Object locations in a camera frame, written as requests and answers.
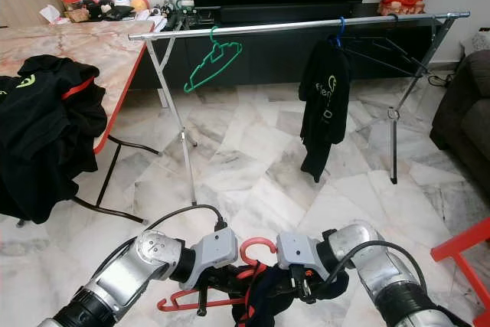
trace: white tile floor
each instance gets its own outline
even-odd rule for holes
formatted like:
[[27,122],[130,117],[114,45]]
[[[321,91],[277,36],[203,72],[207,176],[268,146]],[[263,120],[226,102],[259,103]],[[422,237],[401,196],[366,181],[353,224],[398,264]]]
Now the white tile floor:
[[[471,322],[483,310],[478,298],[452,261],[435,263],[429,251],[489,216],[490,204],[457,159],[430,141],[430,122],[444,89],[425,80],[402,109],[399,184],[390,183],[384,106],[399,98],[406,85],[403,79],[354,83],[348,134],[332,147],[318,184],[299,170],[305,157],[298,137],[304,103],[297,100],[296,85],[203,88],[190,95],[176,91],[174,98],[199,141],[191,149],[198,201],[219,207],[239,241],[255,236],[274,240],[279,231],[295,229],[319,238],[326,229],[369,221],[417,258],[436,302]],[[123,148],[103,205],[155,220],[189,204],[176,133],[172,115],[160,108],[155,91],[129,93],[113,135],[164,150],[164,155]],[[97,156],[100,170],[77,179],[80,197],[96,198],[113,150],[109,142]],[[161,230],[191,245],[211,232],[213,223],[211,214],[192,211]],[[0,215],[0,325],[37,325],[52,316],[115,246],[141,230],[141,225],[69,201],[57,204],[45,224],[23,229]],[[275,261],[260,248],[250,252]],[[490,286],[488,247],[471,249],[469,258]],[[210,309],[206,318],[194,312],[159,312],[155,304],[176,290],[170,281],[151,283],[118,325],[233,325],[228,307]],[[384,325],[354,273],[343,296],[313,306],[295,302],[276,322]]]

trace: metal clothes rail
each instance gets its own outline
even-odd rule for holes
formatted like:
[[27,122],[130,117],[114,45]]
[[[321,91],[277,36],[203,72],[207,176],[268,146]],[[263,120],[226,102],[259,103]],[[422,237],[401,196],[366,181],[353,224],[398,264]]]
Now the metal clothes rail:
[[[467,18],[470,16],[469,11],[464,12],[447,12],[442,14],[421,14],[421,15],[398,15],[397,17],[393,16],[379,16],[379,17],[363,17],[363,18],[348,18],[345,19],[346,26],[352,25],[372,25],[372,24],[380,24],[380,23],[391,23],[391,22],[404,22],[404,21],[422,21],[422,20],[432,20],[432,44],[429,47],[429,50],[426,52],[425,56],[421,60],[421,65],[417,69],[415,73],[415,77],[412,79],[408,87],[405,89],[403,96],[400,99],[400,102],[396,106],[391,106],[387,110],[387,116],[390,119],[390,151],[391,151],[391,173],[390,180],[393,184],[397,183],[397,122],[400,119],[400,109],[410,95],[410,92],[417,84],[417,81],[423,76],[427,65],[430,60],[436,53],[438,47],[444,40],[444,37],[447,35],[448,31],[452,27],[454,21],[458,18]],[[436,20],[443,19],[445,20],[442,27],[437,31],[436,30]],[[214,36],[224,36],[230,34],[259,34],[266,32],[277,32],[277,31],[292,31],[292,30],[301,30],[307,28],[321,28],[321,27],[334,27],[340,26],[340,19],[333,20],[325,20],[325,21],[307,21],[307,22],[292,22],[292,23],[279,23],[273,25],[255,25],[255,26],[243,26],[243,27],[229,27],[229,28],[218,28],[213,32]],[[180,137],[182,142],[182,151],[184,153],[185,166],[188,173],[189,180],[189,189],[191,192],[191,203],[197,204],[195,191],[194,191],[194,179],[192,177],[192,169],[191,169],[191,160],[189,158],[189,151],[187,146],[187,141],[192,143],[193,146],[196,146],[197,143],[186,133],[185,127],[182,124],[181,118],[178,115],[177,108],[175,107],[174,101],[172,99],[172,95],[170,94],[170,90],[168,88],[167,81],[163,75],[163,69],[170,58],[172,53],[172,49],[174,47],[175,39],[177,38],[199,38],[209,36],[210,30],[208,29],[199,29],[199,30],[189,30],[189,31],[180,31],[182,23],[179,23],[175,31],[169,32],[161,32],[161,33],[148,33],[148,34],[131,34],[129,35],[129,40],[131,41],[144,41],[146,43],[146,47],[148,48],[148,52],[150,54],[150,58],[152,59],[153,66],[155,67],[155,71],[157,73],[158,79],[160,80],[160,84],[162,85],[163,93],[167,100],[168,106],[175,118],[175,122],[178,125],[180,130]],[[161,40],[161,39],[169,39],[169,43],[167,46],[167,50],[162,61],[158,61],[158,57],[155,53],[155,48],[153,45],[153,41]]]

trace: black hoodie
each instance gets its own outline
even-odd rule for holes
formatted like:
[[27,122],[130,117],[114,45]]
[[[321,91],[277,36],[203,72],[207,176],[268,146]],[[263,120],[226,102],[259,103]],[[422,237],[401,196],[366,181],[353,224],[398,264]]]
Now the black hoodie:
[[0,77],[0,212],[40,224],[77,193],[72,178],[97,170],[105,89],[96,67],[51,55],[30,57],[18,74]]
[[332,143],[344,139],[351,73],[344,52],[330,41],[315,46],[299,85],[306,101],[301,138],[308,154],[301,170],[319,182]]

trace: sofa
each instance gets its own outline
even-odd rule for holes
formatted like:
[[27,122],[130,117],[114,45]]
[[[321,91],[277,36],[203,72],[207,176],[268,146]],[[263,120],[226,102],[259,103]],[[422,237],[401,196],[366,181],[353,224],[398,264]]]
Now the sofa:
[[443,97],[430,138],[452,150],[490,196],[490,50],[466,57]]

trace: green hanger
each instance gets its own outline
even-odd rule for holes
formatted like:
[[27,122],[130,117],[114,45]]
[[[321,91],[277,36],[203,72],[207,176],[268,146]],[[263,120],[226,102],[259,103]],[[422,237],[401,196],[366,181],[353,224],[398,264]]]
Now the green hanger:
[[[206,82],[208,82],[209,80],[212,80],[213,78],[215,78],[218,74],[220,74],[222,71],[224,71],[225,69],[228,68],[228,66],[235,60],[237,59],[237,56],[240,55],[240,53],[242,52],[243,50],[243,45],[240,43],[240,42],[227,42],[226,44],[220,44],[219,42],[217,42],[216,40],[213,39],[213,31],[217,28],[217,26],[214,26],[212,29],[211,29],[211,33],[209,35],[209,38],[211,39],[211,42],[214,44],[213,45],[213,50],[211,50],[211,52],[206,55],[202,61],[202,63],[200,63],[196,69],[194,69],[194,72],[192,72],[191,76],[189,77],[189,82],[191,83],[191,86],[189,87],[188,86],[188,83],[186,83],[184,85],[184,91],[186,93],[190,93],[192,91],[194,91],[196,88],[198,88],[199,86],[205,84]],[[196,75],[196,73],[202,69],[207,63],[211,62],[211,64],[214,64],[216,63],[218,60],[220,60],[223,56],[224,56],[224,49],[226,47],[233,47],[235,49],[235,55],[217,72],[213,73],[212,75],[210,75],[208,78],[202,80],[201,82],[198,82],[198,83],[195,83],[194,82],[194,77]]]

